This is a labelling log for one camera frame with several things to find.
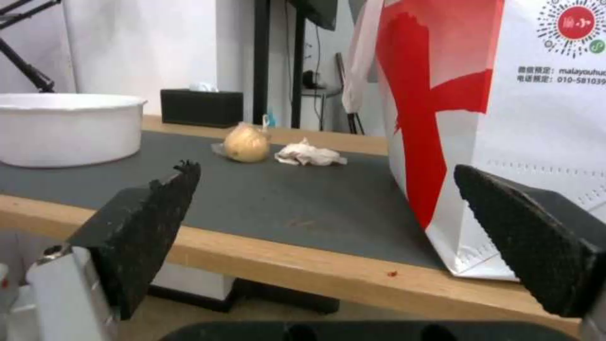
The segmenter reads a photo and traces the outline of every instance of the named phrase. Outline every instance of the white tissue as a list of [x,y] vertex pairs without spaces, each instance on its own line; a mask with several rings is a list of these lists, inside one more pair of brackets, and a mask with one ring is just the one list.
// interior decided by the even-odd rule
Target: white tissue
[[311,146],[306,138],[300,143],[291,143],[274,155],[276,160],[285,164],[305,166],[328,166],[332,163],[347,164],[347,159],[333,150]]
[[190,84],[191,91],[201,91],[201,92],[219,92],[216,86],[209,83],[191,83]]

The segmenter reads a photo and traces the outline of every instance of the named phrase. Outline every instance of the cable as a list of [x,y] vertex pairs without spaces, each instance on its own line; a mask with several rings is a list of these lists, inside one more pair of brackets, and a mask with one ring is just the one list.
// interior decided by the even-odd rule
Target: cable
[[290,105],[293,105],[293,76],[290,70],[290,25],[288,24],[288,8],[286,6],[286,0],[284,0],[284,16],[286,17],[286,59],[288,63],[288,99]]
[[320,122],[320,126],[323,126],[322,117],[318,113],[318,108],[316,107],[316,100],[318,99],[318,71],[320,69],[320,57],[322,56],[320,49],[320,32],[318,30],[318,25],[316,25],[316,40],[318,42],[318,63],[316,64],[316,73],[313,75],[315,77],[316,86],[313,88],[313,111],[316,112],[316,116],[318,117],[318,121]]

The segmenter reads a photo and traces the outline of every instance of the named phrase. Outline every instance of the black box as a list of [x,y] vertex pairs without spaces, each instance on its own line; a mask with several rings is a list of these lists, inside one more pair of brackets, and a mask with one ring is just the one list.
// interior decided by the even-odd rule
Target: black box
[[241,92],[160,90],[162,122],[226,128],[243,119]]

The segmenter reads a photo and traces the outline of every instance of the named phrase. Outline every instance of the white paper bag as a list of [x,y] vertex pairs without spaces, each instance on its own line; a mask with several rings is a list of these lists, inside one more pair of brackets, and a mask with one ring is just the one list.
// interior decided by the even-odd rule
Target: white paper bag
[[368,0],[344,106],[360,108],[376,45],[391,171],[453,274],[514,279],[461,199],[456,164],[606,220],[605,12],[601,0]]

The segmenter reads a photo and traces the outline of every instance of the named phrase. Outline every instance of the white plastic tub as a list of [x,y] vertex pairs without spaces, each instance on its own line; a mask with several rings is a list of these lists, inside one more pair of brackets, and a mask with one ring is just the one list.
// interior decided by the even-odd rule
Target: white plastic tub
[[0,95],[0,161],[69,167],[117,160],[141,146],[145,101],[75,93]]

